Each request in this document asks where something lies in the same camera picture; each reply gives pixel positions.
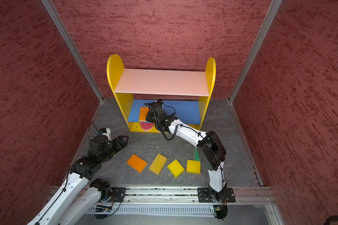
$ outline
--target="red back wall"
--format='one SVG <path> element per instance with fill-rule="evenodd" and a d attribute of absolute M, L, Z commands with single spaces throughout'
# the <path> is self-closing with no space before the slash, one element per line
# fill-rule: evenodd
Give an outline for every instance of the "red back wall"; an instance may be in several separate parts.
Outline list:
<path fill-rule="evenodd" d="M 228 98 L 271 0 L 53 2 L 104 97 L 113 96 L 106 63 L 117 53 L 126 68 L 167 70 L 204 71 L 212 56 L 212 97 Z"/>
<path fill-rule="evenodd" d="M 0 224 L 46 204 L 97 105 L 40 0 L 0 0 Z"/>
<path fill-rule="evenodd" d="M 283 1 L 234 106 L 284 223 L 338 214 L 338 1 Z"/>

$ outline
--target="pale yellow sponge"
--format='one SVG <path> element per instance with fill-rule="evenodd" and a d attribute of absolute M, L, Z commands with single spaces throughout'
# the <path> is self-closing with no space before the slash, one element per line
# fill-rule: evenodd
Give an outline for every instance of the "pale yellow sponge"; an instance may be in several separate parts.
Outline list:
<path fill-rule="evenodd" d="M 166 162 L 167 158 L 164 155 L 157 154 L 154 161 L 151 163 L 149 170 L 159 175 Z"/>
<path fill-rule="evenodd" d="M 178 160 L 172 161 L 168 165 L 168 169 L 174 175 L 175 178 L 177 178 L 180 174 L 184 172 L 184 167 L 178 162 Z"/>
<path fill-rule="evenodd" d="M 187 173 L 200 174 L 200 161 L 187 160 Z"/>

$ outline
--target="black mounting plate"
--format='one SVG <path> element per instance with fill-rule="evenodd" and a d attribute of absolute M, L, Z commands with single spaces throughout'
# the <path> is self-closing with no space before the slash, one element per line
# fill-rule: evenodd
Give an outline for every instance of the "black mounting plate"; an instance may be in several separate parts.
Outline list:
<path fill-rule="evenodd" d="M 225 190 L 225 196 L 227 197 L 227 202 L 235 202 L 234 191 L 232 188 L 229 187 Z M 199 202 L 213 202 L 209 188 L 198 188 L 198 199 Z"/>
<path fill-rule="evenodd" d="M 111 190 L 115 196 L 114 202 L 123 202 L 126 188 L 111 188 Z"/>

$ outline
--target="blue shelf board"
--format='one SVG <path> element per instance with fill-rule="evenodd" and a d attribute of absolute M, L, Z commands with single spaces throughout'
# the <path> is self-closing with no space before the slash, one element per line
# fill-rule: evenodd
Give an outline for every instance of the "blue shelf board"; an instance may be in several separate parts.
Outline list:
<path fill-rule="evenodd" d="M 134 99 L 131 107 L 128 122 L 139 122 L 140 107 L 145 107 L 144 103 L 152 103 L 155 100 Z M 166 101 L 166 106 L 175 109 L 176 116 L 185 124 L 200 124 L 199 103 L 197 101 Z M 163 110 L 171 115 L 174 110 L 170 107 L 163 106 Z"/>

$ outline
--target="green object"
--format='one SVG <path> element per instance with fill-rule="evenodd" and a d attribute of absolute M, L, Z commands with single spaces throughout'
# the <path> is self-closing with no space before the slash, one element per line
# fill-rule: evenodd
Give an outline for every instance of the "green object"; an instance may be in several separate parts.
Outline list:
<path fill-rule="evenodd" d="M 200 161 L 198 149 L 196 149 L 196 148 L 195 148 L 195 151 L 194 151 L 194 160 Z"/>

